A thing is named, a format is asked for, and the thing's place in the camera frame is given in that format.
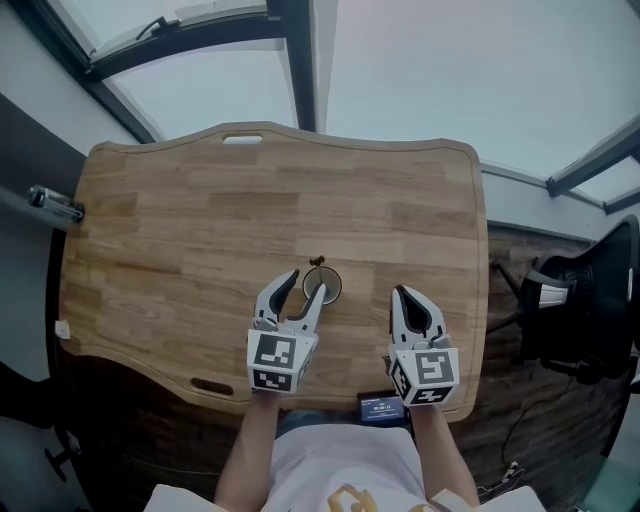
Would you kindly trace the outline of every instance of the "small cup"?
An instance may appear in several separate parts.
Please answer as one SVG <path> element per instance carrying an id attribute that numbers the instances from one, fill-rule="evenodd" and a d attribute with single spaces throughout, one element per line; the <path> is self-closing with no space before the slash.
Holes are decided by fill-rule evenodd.
<path id="1" fill-rule="evenodd" d="M 340 295 L 342 291 L 342 280 L 338 273 L 331 267 L 315 267 L 307 272 L 302 281 L 302 292 L 304 296 L 309 299 L 313 290 L 320 284 L 324 283 L 327 286 L 327 294 L 324 296 L 323 305 L 331 304 Z"/>

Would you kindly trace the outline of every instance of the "office chair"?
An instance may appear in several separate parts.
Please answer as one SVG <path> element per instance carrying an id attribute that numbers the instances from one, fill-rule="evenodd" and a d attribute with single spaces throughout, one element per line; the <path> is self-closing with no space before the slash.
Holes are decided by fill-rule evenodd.
<path id="1" fill-rule="evenodd" d="M 629 368 L 640 336 L 640 231 L 622 219 L 599 242 L 574 256 L 551 253 L 533 262 L 518 286 L 500 262 L 492 263 L 518 298 L 517 311 L 487 334 L 517 322 L 522 329 L 516 364 L 542 366 L 595 384 Z"/>

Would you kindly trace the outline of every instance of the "phone screen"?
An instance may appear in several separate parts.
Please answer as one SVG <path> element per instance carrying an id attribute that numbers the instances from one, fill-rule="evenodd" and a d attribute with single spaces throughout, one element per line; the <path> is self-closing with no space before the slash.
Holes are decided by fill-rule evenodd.
<path id="1" fill-rule="evenodd" d="M 404 405 L 399 396 L 367 398 L 360 400 L 363 422 L 389 421 L 404 418 Z"/>

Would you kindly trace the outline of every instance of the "table handle cutout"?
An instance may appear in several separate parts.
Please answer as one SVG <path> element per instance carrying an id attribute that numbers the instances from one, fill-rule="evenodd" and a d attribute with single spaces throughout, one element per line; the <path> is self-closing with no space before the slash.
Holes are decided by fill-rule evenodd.
<path id="1" fill-rule="evenodd" d="M 226 135 L 222 143 L 228 146 L 255 146 L 262 142 L 262 135 Z"/>
<path id="2" fill-rule="evenodd" d="M 219 395 L 233 395 L 233 388 L 227 384 L 221 384 L 220 382 L 213 382 L 211 380 L 198 379 L 194 377 L 191 379 L 191 385 L 202 391 L 208 391 L 209 393 L 218 393 Z"/>

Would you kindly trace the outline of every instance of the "wooden table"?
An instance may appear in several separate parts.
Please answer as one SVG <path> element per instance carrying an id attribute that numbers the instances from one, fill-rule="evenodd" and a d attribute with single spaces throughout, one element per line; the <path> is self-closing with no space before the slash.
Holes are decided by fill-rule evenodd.
<path id="1" fill-rule="evenodd" d="M 255 145 L 229 144 L 258 135 Z M 144 146 L 106 143 L 87 159 L 67 235 L 60 318 L 75 355 L 131 367 L 188 402 L 245 410 L 246 332 L 258 292 L 320 254 L 343 281 L 324 308 L 310 370 L 285 408 L 348 409 L 392 389 L 397 284 L 431 298 L 476 397 L 487 310 L 487 227 L 478 157 L 449 141 L 339 139 L 272 123 L 220 125 Z M 304 302 L 301 279 L 284 314 Z"/>

